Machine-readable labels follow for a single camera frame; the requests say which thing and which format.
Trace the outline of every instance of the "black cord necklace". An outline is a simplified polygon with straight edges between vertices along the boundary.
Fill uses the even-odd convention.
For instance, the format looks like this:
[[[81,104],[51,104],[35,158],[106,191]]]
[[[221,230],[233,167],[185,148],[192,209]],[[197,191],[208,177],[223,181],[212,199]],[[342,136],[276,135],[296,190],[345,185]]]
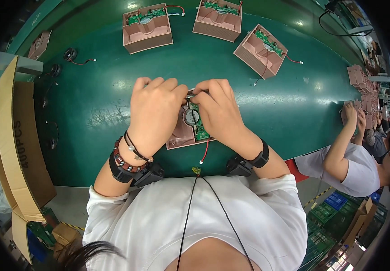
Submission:
[[[252,266],[252,263],[251,263],[251,260],[250,260],[250,258],[249,258],[249,256],[248,256],[248,253],[246,252],[246,249],[245,249],[245,247],[243,246],[243,243],[242,243],[242,241],[240,240],[239,235],[237,234],[236,230],[234,229],[234,226],[233,226],[233,224],[231,223],[231,220],[230,220],[230,218],[228,217],[228,214],[227,214],[227,212],[225,211],[224,206],[223,206],[222,203],[220,202],[219,197],[217,196],[217,194],[216,194],[216,192],[214,191],[213,187],[211,187],[211,184],[210,184],[204,177],[200,177],[200,176],[196,177],[196,179],[195,179],[195,181],[194,181],[194,185],[193,185],[193,187],[192,187],[191,199],[190,199],[190,201],[189,201],[189,207],[188,207],[188,209],[187,209],[186,222],[184,223],[183,237],[181,238],[181,246],[180,246],[180,254],[178,255],[177,271],[178,271],[178,268],[180,267],[180,259],[181,259],[181,252],[183,251],[184,235],[185,235],[185,233],[186,233],[186,226],[187,226],[187,221],[188,221],[188,219],[189,219],[189,211],[190,211],[190,209],[191,209],[191,203],[192,203],[192,197],[193,197],[193,195],[194,195],[195,184],[196,184],[196,180],[197,180],[198,178],[203,178],[204,181],[210,186],[211,190],[213,191],[214,195],[216,196],[217,200],[219,201],[219,204],[220,204],[220,206],[222,207],[222,210],[224,211],[225,216],[227,217],[228,222],[230,222],[231,228],[233,229],[234,233],[235,233],[236,236],[237,236],[237,240],[239,240],[239,243],[240,243],[240,245],[241,245],[242,248],[243,248],[243,252],[245,253],[246,258],[248,259],[249,265],[251,266],[251,270],[254,271],[253,266]]]

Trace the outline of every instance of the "stack of pink housings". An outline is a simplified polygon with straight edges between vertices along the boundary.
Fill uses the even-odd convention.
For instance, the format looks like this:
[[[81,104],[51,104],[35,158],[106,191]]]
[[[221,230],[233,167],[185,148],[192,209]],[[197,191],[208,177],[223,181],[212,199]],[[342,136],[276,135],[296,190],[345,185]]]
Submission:
[[[367,128],[371,129],[376,122],[376,113],[379,111],[379,86],[372,82],[362,71],[361,66],[347,67],[350,84],[362,93],[362,110],[367,112]]]

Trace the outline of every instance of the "blue plastic crate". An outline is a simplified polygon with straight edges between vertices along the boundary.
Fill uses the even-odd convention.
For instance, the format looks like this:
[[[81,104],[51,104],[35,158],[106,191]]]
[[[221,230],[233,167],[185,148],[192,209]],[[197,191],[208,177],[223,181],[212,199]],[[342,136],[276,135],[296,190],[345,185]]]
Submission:
[[[337,192],[333,192],[332,195],[330,195],[327,199],[325,199],[325,203],[332,206],[333,209],[339,210],[341,207],[344,206],[344,204],[347,202],[347,198],[343,197]]]
[[[372,194],[370,195],[370,198],[371,198],[371,200],[372,200],[373,202],[378,203],[379,200],[380,200],[380,194],[374,192],[374,193],[372,193]]]

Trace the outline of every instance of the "red cloth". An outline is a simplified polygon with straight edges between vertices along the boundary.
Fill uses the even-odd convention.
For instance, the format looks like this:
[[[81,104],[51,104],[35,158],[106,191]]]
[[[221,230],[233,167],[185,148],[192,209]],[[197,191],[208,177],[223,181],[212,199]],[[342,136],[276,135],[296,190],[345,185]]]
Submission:
[[[297,168],[297,165],[296,165],[296,162],[294,161],[294,159],[287,160],[287,161],[285,161],[285,163],[287,164],[288,169],[290,170],[291,174],[293,174],[294,177],[296,178],[296,182],[301,182],[301,181],[309,178],[308,176],[303,175],[302,173],[299,172],[299,169]]]

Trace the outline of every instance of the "bracelet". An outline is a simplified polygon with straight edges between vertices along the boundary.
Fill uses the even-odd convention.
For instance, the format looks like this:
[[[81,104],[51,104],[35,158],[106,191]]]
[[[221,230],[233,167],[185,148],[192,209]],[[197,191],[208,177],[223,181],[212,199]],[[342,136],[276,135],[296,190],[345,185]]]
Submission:
[[[122,157],[120,156],[119,154],[119,149],[118,149],[118,146],[119,146],[119,142],[121,141],[122,137],[119,137],[119,139],[117,141],[115,141],[115,146],[114,146],[114,149],[113,149],[113,158],[115,159],[116,161],[116,164],[120,167],[122,167],[122,169],[126,170],[126,171],[129,171],[129,172],[138,172],[140,170],[142,170],[143,168],[146,167],[146,164],[142,165],[142,166],[131,166],[129,165],[126,161],[124,161],[122,159]]]
[[[124,132],[124,140],[125,142],[127,143],[128,145],[128,150],[129,151],[132,151],[135,153],[135,159],[136,160],[145,160],[145,161],[148,161],[148,162],[152,162],[153,161],[153,158],[145,158],[143,155],[141,155],[138,150],[136,149],[136,147],[134,146],[132,140],[130,139],[130,137],[128,136],[128,133],[127,133],[127,130]]]

